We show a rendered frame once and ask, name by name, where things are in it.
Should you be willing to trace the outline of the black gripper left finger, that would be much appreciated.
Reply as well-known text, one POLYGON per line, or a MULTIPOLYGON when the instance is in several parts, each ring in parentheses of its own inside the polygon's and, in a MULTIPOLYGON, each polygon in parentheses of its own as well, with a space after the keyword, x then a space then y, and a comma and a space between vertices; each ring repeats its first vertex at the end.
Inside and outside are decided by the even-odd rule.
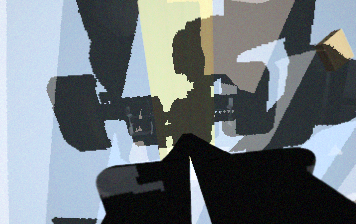
POLYGON ((187 134, 161 161, 110 166, 98 174, 95 186, 105 213, 111 205, 176 200, 180 224, 192 224, 187 134))

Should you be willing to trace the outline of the pale yellow strip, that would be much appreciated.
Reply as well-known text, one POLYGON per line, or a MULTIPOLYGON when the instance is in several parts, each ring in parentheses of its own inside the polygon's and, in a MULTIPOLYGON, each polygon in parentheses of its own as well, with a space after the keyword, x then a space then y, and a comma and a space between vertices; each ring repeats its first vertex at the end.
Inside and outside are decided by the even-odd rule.
POLYGON ((212 0, 137 0, 160 161, 182 134, 215 146, 212 0))

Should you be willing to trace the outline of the tan cube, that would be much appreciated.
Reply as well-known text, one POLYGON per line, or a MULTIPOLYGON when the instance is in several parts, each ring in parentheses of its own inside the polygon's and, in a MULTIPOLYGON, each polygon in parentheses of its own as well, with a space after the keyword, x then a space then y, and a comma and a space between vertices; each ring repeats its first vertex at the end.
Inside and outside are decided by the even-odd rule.
POLYGON ((326 71, 338 70, 354 56, 342 28, 332 31, 314 48, 326 71))

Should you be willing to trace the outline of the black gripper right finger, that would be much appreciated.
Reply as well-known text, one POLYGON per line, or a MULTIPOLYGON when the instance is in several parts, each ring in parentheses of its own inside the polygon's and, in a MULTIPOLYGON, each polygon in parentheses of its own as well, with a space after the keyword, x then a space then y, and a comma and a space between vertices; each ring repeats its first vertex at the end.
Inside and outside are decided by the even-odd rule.
POLYGON ((212 224, 238 224, 242 181, 248 177, 314 173, 317 158, 306 148, 229 153, 187 133, 190 159, 212 224))

